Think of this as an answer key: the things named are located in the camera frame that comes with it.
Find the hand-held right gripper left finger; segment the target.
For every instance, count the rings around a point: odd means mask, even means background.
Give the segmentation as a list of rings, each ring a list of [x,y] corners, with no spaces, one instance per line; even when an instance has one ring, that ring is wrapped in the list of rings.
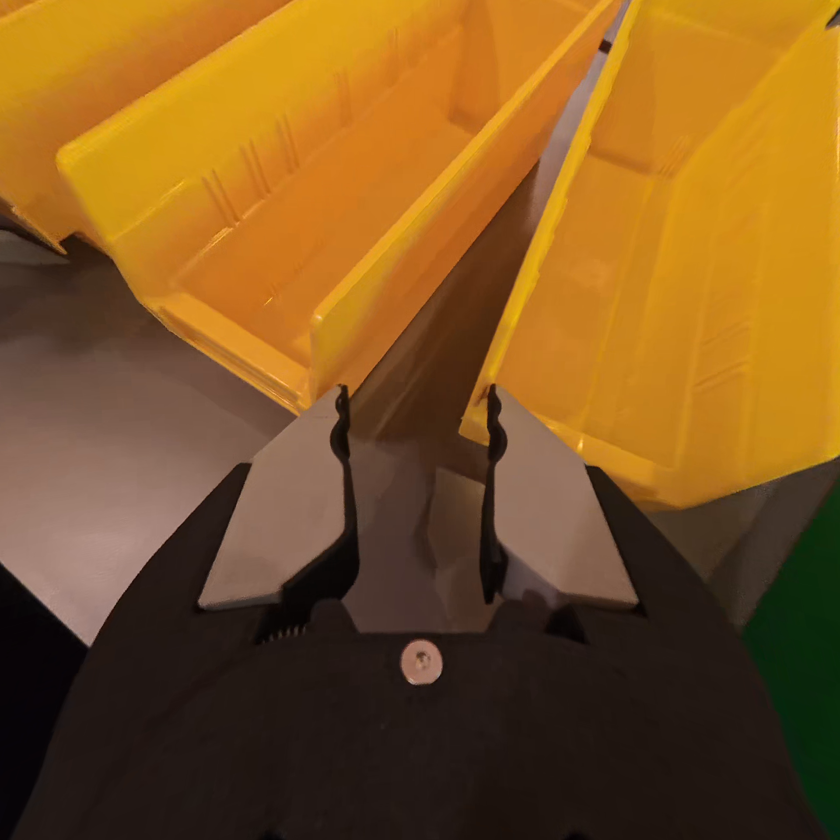
[[[198,605],[308,611],[360,568],[350,397],[334,386],[251,460]]]

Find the green plastic bin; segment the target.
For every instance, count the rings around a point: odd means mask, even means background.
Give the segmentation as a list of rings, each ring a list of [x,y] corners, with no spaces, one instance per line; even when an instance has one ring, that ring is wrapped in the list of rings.
[[[805,796],[839,838],[839,486],[782,564],[742,638]]]

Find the yellow plastic bin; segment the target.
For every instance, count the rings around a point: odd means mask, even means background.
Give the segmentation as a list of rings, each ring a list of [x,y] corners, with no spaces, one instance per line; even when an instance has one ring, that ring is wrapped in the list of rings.
[[[286,5],[283,1],[42,1],[1,22],[2,215],[60,255],[98,237],[58,151]]]
[[[621,2],[292,2],[69,142],[134,296],[289,411],[352,392],[537,164]]]
[[[691,508],[839,451],[838,1],[631,2],[459,432],[505,390]]]

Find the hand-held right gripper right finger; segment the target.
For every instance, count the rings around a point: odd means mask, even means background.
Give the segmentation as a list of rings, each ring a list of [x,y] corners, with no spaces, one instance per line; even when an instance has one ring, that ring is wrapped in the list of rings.
[[[488,466],[480,513],[480,586],[497,597],[537,595],[631,610],[638,597],[586,463],[504,388],[486,400]]]

